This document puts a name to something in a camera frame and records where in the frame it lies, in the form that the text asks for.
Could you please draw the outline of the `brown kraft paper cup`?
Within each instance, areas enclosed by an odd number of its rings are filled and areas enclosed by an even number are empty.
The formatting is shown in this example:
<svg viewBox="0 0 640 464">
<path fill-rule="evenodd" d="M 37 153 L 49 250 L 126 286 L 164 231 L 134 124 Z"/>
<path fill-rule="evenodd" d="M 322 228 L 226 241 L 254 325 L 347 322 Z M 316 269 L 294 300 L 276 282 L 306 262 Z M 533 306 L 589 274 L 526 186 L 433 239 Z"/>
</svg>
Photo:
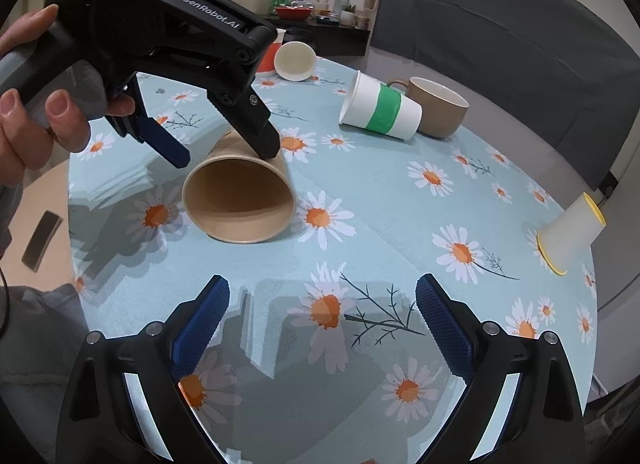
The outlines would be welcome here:
<svg viewBox="0 0 640 464">
<path fill-rule="evenodd" d="M 296 209 L 283 155 L 262 160 L 234 130 L 186 176 L 182 202 L 208 236 L 236 244 L 274 238 L 288 228 Z"/>
</svg>

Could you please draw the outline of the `white cup red sleeve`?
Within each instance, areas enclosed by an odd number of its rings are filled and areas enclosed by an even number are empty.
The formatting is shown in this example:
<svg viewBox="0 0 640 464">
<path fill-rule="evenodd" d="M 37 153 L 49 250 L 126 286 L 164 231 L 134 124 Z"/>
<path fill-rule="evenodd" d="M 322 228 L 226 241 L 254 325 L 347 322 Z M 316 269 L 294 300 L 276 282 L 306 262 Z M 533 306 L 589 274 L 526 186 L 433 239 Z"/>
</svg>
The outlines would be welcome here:
<svg viewBox="0 0 640 464">
<path fill-rule="evenodd" d="M 273 41 L 273 43 L 269 46 L 267 51 L 265 52 L 262 60 L 260 61 L 256 74 L 257 75 L 269 75 L 276 72 L 276 68 L 274 67 L 274 57 L 276 56 L 278 50 L 283 45 L 285 29 L 278 28 L 277 29 L 277 38 Z"/>
</svg>

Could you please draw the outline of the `plain white paper cup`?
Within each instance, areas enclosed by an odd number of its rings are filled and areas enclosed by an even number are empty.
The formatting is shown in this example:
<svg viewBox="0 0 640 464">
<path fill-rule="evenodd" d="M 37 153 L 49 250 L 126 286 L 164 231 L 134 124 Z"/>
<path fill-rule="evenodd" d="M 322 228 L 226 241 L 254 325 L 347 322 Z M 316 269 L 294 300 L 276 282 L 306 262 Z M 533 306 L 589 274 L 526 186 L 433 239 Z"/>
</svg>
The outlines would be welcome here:
<svg viewBox="0 0 640 464">
<path fill-rule="evenodd" d="M 274 69 L 290 82 L 302 82 L 311 76 L 317 63 L 317 55 L 304 42 L 287 42 L 274 55 Z"/>
</svg>

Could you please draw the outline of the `white cup green band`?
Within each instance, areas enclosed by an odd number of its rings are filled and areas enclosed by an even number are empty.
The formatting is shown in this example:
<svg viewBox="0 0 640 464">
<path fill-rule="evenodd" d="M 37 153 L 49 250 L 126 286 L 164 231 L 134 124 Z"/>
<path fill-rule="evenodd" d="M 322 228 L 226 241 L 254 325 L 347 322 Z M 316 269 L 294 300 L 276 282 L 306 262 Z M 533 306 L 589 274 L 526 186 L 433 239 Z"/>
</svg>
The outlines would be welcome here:
<svg viewBox="0 0 640 464">
<path fill-rule="evenodd" d="M 422 116 L 419 103 L 379 80 L 357 71 L 338 116 L 338 124 L 410 140 Z"/>
</svg>

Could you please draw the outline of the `white cup yellow rim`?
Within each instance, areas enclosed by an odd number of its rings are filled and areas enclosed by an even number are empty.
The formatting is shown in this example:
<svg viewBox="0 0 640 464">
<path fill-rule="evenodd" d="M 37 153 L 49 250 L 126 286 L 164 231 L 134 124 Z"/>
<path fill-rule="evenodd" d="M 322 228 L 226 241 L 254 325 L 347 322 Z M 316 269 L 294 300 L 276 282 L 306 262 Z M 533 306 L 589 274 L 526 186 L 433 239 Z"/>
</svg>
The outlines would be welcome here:
<svg viewBox="0 0 640 464">
<path fill-rule="evenodd" d="M 590 247 L 605 227 L 605 216 L 594 199 L 584 192 L 537 232 L 539 253 L 553 273 L 565 276 L 572 261 Z"/>
</svg>

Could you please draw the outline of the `red bowl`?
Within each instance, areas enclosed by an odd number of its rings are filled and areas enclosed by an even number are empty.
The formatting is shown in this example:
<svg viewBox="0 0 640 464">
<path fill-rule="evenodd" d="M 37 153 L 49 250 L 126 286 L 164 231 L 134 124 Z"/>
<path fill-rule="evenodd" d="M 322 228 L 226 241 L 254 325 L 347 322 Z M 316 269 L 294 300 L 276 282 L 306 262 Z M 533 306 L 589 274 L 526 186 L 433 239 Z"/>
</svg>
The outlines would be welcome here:
<svg viewBox="0 0 640 464">
<path fill-rule="evenodd" d="M 281 20 L 306 21 L 313 11 L 314 9 L 310 7 L 277 6 L 276 15 Z"/>
</svg>

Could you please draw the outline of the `black phone on floor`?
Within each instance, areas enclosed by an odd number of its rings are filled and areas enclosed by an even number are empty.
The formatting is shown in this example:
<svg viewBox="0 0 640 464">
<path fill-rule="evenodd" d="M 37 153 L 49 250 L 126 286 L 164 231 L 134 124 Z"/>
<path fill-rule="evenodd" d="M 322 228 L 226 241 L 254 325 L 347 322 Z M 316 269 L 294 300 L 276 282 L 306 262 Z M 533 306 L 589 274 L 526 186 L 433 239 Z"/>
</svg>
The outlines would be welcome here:
<svg viewBox="0 0 640 464">
<path fill-rule="evenodd" d="M 40 218 L 32 237 L 29 239 L 22 256 L 22 263 L 26 268 L 37 272 L 42 258 L 49 247 L 55 232 L 62 224 L 62 217 L 46 210 Z"/>
</svg>

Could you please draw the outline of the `small potted plant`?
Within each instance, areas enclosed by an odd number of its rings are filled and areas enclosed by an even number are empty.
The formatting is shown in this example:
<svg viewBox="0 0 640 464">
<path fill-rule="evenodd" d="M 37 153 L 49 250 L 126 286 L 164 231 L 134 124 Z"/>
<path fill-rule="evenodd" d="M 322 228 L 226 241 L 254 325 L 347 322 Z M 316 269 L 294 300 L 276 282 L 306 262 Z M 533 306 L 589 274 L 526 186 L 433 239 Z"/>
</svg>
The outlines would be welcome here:
<svg viewBox="0 0 640 464">
<path fill-rule="evenodd" d="M 353 28 L 356 25 L 356 7 L 346 5 L 340 14 L 340 24 L 346 28 Z"/>
</svg>

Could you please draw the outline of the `brown ceramic mug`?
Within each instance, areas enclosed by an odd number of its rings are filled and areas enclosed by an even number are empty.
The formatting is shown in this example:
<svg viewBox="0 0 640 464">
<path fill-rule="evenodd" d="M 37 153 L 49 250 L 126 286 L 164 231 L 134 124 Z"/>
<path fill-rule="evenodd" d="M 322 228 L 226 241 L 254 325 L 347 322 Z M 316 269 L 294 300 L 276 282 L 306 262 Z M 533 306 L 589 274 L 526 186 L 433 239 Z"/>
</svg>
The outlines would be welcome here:
<svg viewBox="0 0 640 464">
<path fill-rule="evenodd" d="M 452 136 L 461 126 L 470 107 L 469 102 L 460 94 L 423 77 L 391 80 L 386 86 L 404 87 L 405 95 L 420 104 L 422 117 L 418 131 L 432 138 L 445 139 Z"/>
</svg>

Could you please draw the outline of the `daisy print blue tablecloth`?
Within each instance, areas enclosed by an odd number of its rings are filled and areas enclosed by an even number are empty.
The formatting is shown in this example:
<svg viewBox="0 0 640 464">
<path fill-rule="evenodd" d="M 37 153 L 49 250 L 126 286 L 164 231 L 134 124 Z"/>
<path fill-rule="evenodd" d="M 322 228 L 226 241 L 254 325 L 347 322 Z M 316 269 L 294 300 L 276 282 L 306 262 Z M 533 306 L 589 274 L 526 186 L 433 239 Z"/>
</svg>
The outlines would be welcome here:
<svg viewBox="0 0 640 464">
<path fill-rule="evenodd" d="M 354 73 L 255 82 L 282 136 L 296 207 L 265 243 L 206 236 L 186 173 L 105 120 L 70 160 L 70 242 L 89 328 L 114 337 L 162 320 L 214 274 L 230 306 L 186 398 L 232 463 L 412 463 L 462 392 L 420 314 L 434 274 L 506 332 L 560 336 L 580 392 L 596 349 L 593 263 L 557 276 L 537 231 L 560 206 L 466 129 L 408 142 L 341 127 Z"/>
</svg>

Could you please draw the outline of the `dark grey cloth cover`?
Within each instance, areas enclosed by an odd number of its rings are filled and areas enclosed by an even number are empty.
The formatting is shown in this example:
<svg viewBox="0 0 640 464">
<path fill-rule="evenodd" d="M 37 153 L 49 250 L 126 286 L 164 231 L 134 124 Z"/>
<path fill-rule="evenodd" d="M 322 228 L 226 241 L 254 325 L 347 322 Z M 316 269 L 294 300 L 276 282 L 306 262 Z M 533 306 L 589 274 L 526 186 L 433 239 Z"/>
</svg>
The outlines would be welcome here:
<svg viewBox="0 0 640 464">
<path fill-rule="evenodd" d="M 639 111 L 639 57 L 577 0 L 381 0 L 373 47 L 491 100 L 590 188 Z"/>
</svg>

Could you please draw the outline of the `black wall shelf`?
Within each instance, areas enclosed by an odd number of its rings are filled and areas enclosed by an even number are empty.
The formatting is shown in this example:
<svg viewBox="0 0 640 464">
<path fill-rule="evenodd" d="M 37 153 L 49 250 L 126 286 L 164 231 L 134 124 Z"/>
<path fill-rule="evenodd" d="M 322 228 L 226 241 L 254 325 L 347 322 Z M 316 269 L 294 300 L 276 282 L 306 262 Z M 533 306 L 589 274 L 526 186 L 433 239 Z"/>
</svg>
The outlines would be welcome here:
<svg viewBox="0 0 640 464">
<path fill-rule="evenodd" d="M 315 20 L 282 20 L 264 16 L 266 21 L 285 30 L 284 42 L 304 42 L 320 57 L 363 57 L 368 48 L 370 32 L 343 25 L 328 25 Z"/>
</svg>

